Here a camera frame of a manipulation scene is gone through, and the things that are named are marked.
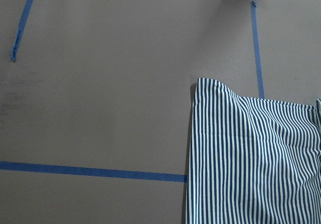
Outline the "navy white striped polo shirt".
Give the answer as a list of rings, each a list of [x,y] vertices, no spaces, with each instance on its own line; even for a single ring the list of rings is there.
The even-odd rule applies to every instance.
[[[320,100],[239,96],[199,78],[186,223],[320,223]]]

